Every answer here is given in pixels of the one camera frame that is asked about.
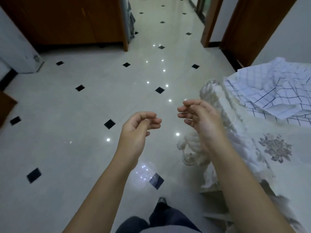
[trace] shoe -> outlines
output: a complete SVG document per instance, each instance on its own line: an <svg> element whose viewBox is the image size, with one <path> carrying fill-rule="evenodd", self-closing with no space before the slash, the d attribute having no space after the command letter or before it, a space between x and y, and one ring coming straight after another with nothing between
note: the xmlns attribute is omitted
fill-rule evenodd
<svg viewBox="0 0 311 233"><path fill-rule="evenodd" d="M160 198L158 199L158 203L165 203L165 204L167 204L167 203L166 203L166 199L165 199L164 197L160 197Z"/></svg>

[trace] person's right hand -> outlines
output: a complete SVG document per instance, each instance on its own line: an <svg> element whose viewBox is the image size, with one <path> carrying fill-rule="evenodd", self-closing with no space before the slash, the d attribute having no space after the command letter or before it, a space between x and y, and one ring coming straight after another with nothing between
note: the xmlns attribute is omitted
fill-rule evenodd
<svg viewBox="0 0 311 233"><path fill-rule="evenodd" d="M204 100L186 100L177 108L179 118L192 126L200 137L204 152L217 152L229 140L218 111Z"/></svg>

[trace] person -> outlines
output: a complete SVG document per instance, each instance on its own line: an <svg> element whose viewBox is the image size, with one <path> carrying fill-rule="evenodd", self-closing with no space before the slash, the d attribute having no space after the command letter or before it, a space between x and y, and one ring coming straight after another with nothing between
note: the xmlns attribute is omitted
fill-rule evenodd
<svg viewBox="0 0 311 233"><path fill-rule="evenodd" d="M220 114L202 100L187 100L178 107L178 117L199 134L201 146L215 166L222 192L235 226L242 233L294 233L232 147ZM125 183L138 163L148 130L161 127L154 112L138 112L122 127L115 155L64 229L63 233L109 233ZM160 198L150 224L138 217L126 220L118 233L198 232L197 227Z"/></svg>

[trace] dark blue trousers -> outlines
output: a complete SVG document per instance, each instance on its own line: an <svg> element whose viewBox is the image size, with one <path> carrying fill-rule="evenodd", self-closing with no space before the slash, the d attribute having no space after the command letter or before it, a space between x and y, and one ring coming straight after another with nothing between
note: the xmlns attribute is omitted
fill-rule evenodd
<svg viewBox="0 0 311 233"><path fill-rule="evenodd" d="M158 203L149 217L150 224L137 216L130 217L121 224L116 233L139 233L150 227L168 225L189 227L201 232L181 211L169 207L165 203Z"/></svg>

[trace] hand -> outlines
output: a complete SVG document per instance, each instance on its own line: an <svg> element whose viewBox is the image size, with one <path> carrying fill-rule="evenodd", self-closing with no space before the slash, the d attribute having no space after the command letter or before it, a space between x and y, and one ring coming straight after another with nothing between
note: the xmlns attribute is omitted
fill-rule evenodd
<svg viewBox="0 0 311 233"><path fill-rule="evenodd" d="M137 112L131 116L122 126L118 148L115 156L130 164L134 169L138 158L145 147L146 137L150 135L147 130L161 127L161 118L154 112Z"/></svg>
<svg viewBox="0 0 311 233"><path fill-rule="evenodd" d="M204 100L187 100L177 110L179 118L185 118L185 123L192 126L200 137L204 152L216 152L228 142L226 130L218 111Z"/></svg>

